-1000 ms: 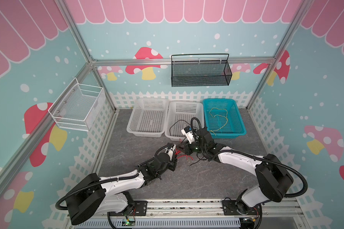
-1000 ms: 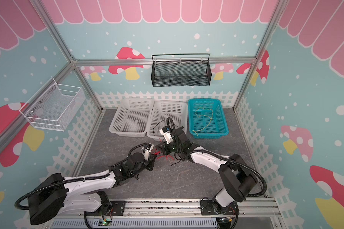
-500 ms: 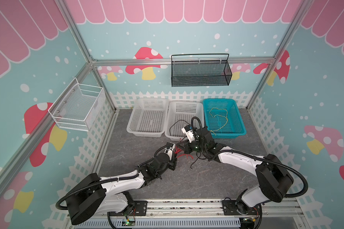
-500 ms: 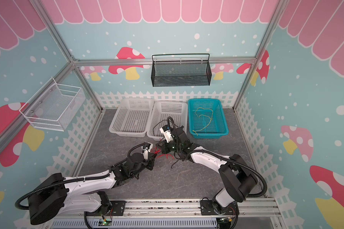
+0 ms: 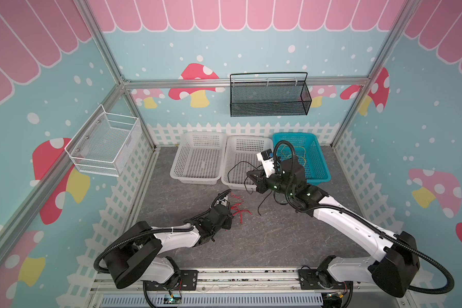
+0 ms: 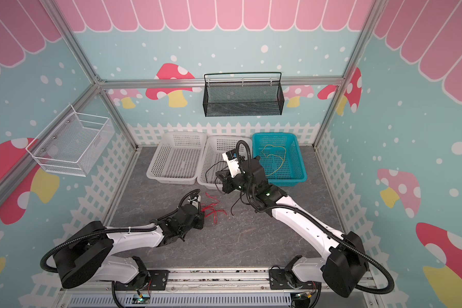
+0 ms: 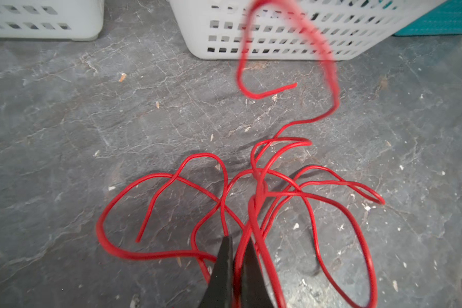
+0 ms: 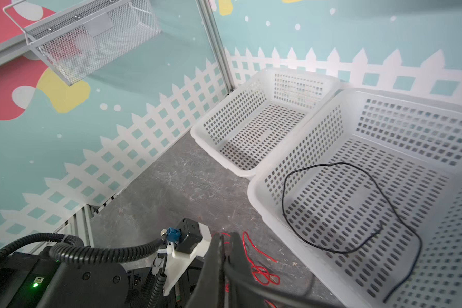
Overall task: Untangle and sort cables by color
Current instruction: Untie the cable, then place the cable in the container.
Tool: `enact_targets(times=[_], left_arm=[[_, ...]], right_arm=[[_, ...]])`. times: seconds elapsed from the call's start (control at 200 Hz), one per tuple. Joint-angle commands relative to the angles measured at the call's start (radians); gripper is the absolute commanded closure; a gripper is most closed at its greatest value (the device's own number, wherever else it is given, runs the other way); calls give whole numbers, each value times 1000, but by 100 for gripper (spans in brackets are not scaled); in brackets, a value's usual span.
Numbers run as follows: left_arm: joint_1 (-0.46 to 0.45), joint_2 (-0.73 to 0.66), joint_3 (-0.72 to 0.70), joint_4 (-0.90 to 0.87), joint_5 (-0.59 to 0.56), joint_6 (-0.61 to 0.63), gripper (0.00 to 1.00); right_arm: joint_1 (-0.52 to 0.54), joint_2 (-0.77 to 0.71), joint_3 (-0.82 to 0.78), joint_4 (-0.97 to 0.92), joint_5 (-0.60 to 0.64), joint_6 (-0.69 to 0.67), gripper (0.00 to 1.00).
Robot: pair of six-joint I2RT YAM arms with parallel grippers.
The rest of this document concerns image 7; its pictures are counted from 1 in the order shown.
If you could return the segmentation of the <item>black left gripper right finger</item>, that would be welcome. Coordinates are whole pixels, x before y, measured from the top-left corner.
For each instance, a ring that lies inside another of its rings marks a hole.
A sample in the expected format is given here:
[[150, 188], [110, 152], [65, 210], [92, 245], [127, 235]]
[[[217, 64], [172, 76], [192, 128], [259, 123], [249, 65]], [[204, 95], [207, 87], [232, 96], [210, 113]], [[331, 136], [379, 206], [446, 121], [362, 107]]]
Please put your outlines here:
[[263, 274], [253, 241], [246, 246], [243, 267], [241, 269], [241, 307], [273, 308], [268, 295]]

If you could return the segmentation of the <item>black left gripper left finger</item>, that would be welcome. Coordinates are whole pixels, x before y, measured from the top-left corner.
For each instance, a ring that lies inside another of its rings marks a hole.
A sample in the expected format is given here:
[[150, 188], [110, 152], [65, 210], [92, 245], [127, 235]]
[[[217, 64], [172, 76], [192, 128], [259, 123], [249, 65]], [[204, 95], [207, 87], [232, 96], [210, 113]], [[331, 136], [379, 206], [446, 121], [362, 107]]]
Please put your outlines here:
[[209, 285], [201, 299], [199, 308], [232, 307], [233, 269], [232, 238], [225, 236], [219, 248]]

